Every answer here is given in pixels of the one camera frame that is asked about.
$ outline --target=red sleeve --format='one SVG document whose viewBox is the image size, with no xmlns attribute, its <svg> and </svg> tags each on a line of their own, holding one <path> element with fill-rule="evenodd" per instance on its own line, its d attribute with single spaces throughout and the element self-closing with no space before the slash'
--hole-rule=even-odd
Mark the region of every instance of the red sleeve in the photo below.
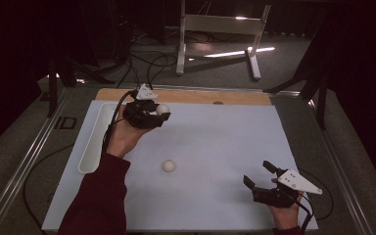
<svg viewBox="0 0 376 235">
<path fill-rule="evenodd" d="M 103 154 L 99 167 L 84 176 L 59 235 L 126 234 L 124 178 L 130 162 Z"/>
<path fill-rule="evenodd" d="M 277 228 L 273 228 L 274 235 L 300 235 L 301 234 L 301 227 L 297 226 L 290 229 L 279 230 Z"/>
</svg>

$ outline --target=hand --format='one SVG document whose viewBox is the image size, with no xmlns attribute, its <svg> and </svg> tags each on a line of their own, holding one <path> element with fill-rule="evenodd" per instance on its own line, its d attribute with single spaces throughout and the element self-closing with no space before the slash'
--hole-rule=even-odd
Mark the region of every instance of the hand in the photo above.
<svg viewBox="0 0 376 235">
<path fill-rule="evenodd" d="M 109 140 L 107 153 L 118 158 L 123 158 L 137 144 L 139 139 L 151 129 L 138 129 L 123 119 L 124 106 L 120 106 L 117 112 L 117 120 L 119 120 L 112 129 L 112 135 Z"/>
<path fill-rule="evenodd" d="M 273 183 L 277 183 L 277 179 L 271 179 Z M 302 192 L 300 192 L 298 197 L 298 202 L 301 201 Z M 298 213 L 299 213 L 299 206 L 297 204 L 293 204 L 291 207 L 285 208 L 276 208 L 274 206 L 268 206 L 270 211 L 273 215 L 274 224 L 276 228 L 279 230 L 290 229 L 298 226 Z"/>
</svg>

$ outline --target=person's left hand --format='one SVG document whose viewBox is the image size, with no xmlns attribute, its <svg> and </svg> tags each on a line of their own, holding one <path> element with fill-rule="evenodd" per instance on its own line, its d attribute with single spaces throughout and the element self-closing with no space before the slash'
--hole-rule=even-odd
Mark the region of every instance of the person's left hand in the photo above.
<svg viewBox="0 0 376 235">
<path fill-rule="evenodd" d="M 123 119 L 124 106 L 121 106 L 117 112 L 119 120 L 112 129 L 112 135 L 109 140 L 107 153 L 118 158 L 123 158 L 137 144 L 139 139 L 152 129 L 139 129 L 131 126 L 126 119 Z"/>
</svg>

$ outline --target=white stand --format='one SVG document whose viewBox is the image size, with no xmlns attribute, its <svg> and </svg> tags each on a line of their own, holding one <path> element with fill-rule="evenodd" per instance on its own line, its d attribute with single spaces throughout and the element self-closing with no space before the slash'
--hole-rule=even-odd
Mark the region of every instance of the white stand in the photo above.
<svg viewBox="0 0 376 235">
<path fill-rule="evenodd" d="M 237 20 L 230 17 L 186 15 L 185 0 L 181 0 L 181 23 L 179 50 L 176 65 L 176 74 L 184 73 L 186 45 L 184 42 L 185 30 L 209 31 L 209 32 L 227 32 L 239 34 L 253 34 L 255 41 L 252 50 L 247 50 L 250 65 L 252 67 L 253 78 L 260 79 L 258 60 L 256 59 L 256 50 L 263 34 L 264 26 L 267 20 L 270 5 L 265 5 L 260 19 L 242 19 Z"/>
</svg>

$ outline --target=ping pong ball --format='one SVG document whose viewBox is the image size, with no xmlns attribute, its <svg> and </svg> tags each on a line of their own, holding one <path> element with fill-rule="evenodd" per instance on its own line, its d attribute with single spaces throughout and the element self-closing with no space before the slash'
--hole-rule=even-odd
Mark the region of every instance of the ping pong ball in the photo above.
<svg viewBox="0 0 376 235">
<path fill-rule="evenodd" d="M 158 105 L 157 106 L 157 115 L 161 115 L 163 113 L 169 113 L 169 107 L 167 105 Z"/>
<path fill-rule="evenodd" d="M 172 160 L 166 160 L 163 163 L 163 170 L 165 172 L 173 172 L 176 169 L 176 164 Z"/>
</svg>

